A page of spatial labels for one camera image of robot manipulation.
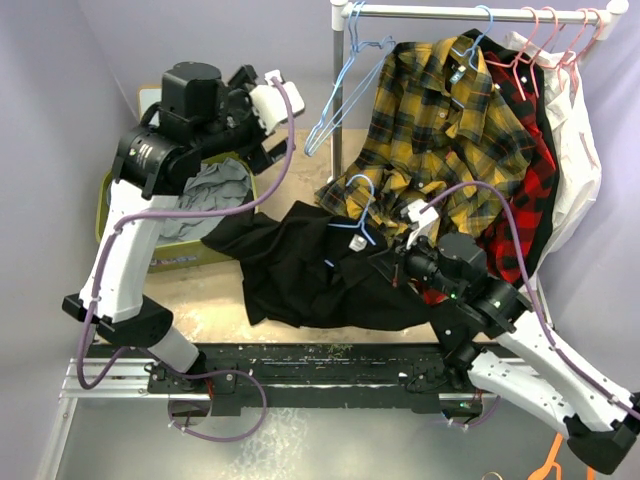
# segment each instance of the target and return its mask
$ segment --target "white shirt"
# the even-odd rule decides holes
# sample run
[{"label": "white shirt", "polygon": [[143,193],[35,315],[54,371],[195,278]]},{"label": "white shirt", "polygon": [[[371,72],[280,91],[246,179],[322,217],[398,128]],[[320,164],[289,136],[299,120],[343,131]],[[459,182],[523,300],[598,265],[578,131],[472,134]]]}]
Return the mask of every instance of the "white shirt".
[{"label": "white shirt", "polygon": [[[526,42],[525,37],[511,32],[505,37],[504,46],[519,51]],[[525,53],[532,57],[537,51],[538,47],[530,44]],[[542,51],[536,63],[553,66],[563,55],[564,52]],[[573,235],[596,201],[602,178],[600,159],[593,143],[589,115],[584,103],[580,73],[576,69],[577,87],[572,92],[570,75],[566,70],[560,70],[560,79],[556,70],[545,68],[543,71],[545,112],[553,132],[560,179],[553,208],[553,232],[542,251],[538,266],[548,253],[558,250]]]}]

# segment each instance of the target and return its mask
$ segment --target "wooden table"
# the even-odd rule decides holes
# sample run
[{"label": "wooden table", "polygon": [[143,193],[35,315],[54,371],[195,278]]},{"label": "wooden table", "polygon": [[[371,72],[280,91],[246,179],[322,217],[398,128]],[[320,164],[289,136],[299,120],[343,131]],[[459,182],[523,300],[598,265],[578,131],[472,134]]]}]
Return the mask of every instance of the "wooden table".
[{"label": "wooden table", "polygon": [[[295,200],[313,203],[313,193],[330,175],[330,146],[325,142],[316,154],[304,155],[308,131],[296,134],[296,147],[289,174],[282,186],[260,208],[275,219],[282,219]],[[344,131],[344,158],[351,163],[366,136],[366,130]],[[275,144],[285,137],[278,132],[270,140]],[[257,177],[258,190],[265,191],[276,178],[282,164]],[[400,332],[381,332],[346,327],[330,330],[294,328],[265,320],[251,326],[244,308],[242,272],[237,261],[202,267],[155,273],[147,276],[145,294],[174,313],[174,325],[193,342],[304,342],[304,343],[386,343],[436,342],[429,325]]]}]

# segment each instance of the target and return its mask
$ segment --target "laundry basket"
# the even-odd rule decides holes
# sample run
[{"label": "laundry basket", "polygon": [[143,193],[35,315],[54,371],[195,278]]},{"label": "laundry basket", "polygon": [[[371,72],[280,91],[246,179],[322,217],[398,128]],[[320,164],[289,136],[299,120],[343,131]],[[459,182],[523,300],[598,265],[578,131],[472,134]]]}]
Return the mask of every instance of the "laundry basket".
[{"label": "laundry basket", "polygon": [[[217,155],[211,157],[202,163],[211,165],[213,163],[222,163],[227,158],[233,158],[244,165],[244,162],[238,158],[234,153]],[[251,171],[249,172],[249,178],[251,179],[251,190],[253,197],[256,196],[256,182],[255,177]],[[109,205],[107,202],[107,190],[111,184],[111,172],[107,173],[102,180],[100,186],[100,197],[98,199],[98,214],[96,217],[96,239],[98,243],[102,239],[104,234],[104,228],[107,224],[107,216],[109,215]],[[200,240],[193,240],[188,242],[170,243],[165,245],[158,245],[153,252],[151,263],[149,265],[149,273],[163,272],[166,270],[176,270],[178,268],[195,267],[198,265],[206,265],[209,263],[218,263],[230,260],[231,258],[216,252],[208,247],[205,247]]]}]

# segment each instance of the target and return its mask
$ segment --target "yellow plaid shirt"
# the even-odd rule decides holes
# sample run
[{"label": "yellow plaid shirt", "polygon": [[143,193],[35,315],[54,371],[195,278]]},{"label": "yellow plaid shirt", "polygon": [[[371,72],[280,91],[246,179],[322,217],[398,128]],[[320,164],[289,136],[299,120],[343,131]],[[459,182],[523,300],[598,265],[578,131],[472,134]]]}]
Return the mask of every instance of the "yellow plaid shirt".
[{"label": "yellow plaid shirt", "polygon": [[[375,186],[369,222],[388,238],[407,224],[400,211],[413,200],[426,201],[456,183],[482,180],[507,199],[531,161],[535,141],[494,89],[482,52],[469,65],[462,57],[467,37],[434,44],[401,43],[385,60],[376,92],[369,133],[360,155],[340,178],[316,192],[324,209],[360,218],[369,198],[364,179]],[[459,65],[466,72],[450,79]],[[439,206],[433,238],[458,230],[478,237],[502,210],[488,189],[467,187]]]}]

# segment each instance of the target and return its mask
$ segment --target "clothes rack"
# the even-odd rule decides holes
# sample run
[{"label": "clothes rack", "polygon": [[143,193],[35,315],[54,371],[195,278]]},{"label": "clothes rack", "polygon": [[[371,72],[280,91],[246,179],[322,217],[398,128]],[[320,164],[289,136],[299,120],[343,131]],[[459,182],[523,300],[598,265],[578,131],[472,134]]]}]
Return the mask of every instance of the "clothes rack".
[{"label": "clothes rack", "polygon": [[[344,65],[344,24],[345,19],[353,9],[353,2],[347,0],[331,0],[333,29],[333,80],[336,83],[338,75]],[[599,10],[600,18],[605,26],[594,43],[593,51],[606,40],[620,18],[629,9],[628,0],[611,0],[605,10]],[[515,8],[491,9],[493,20],[496,22],[520,22],[534,23],[534,14],[529,10]],[[553,14],[548,10],[536,10],[540,23],[554,23]],[[432,6],[400,6],[400,5],[364,5],[360,10],[360,17],[387,17],[387,18],[417,18],[431,20],[479,20],[488,21],[489,14],[481,8],[466,7],[432,7]],[[580,11],[557,11],[558,22],[562,24],[582,25],[585,20],[584,13]],[[587,23],[597,25],[598,15],[588,12]],[[340,111],[342,107],[342,85],[336,91],[333,99],[333,113]],[[331,137],[331,178],[335,179],[342,174],[342,122],[341,116],[335,119],[337,127]]]}]

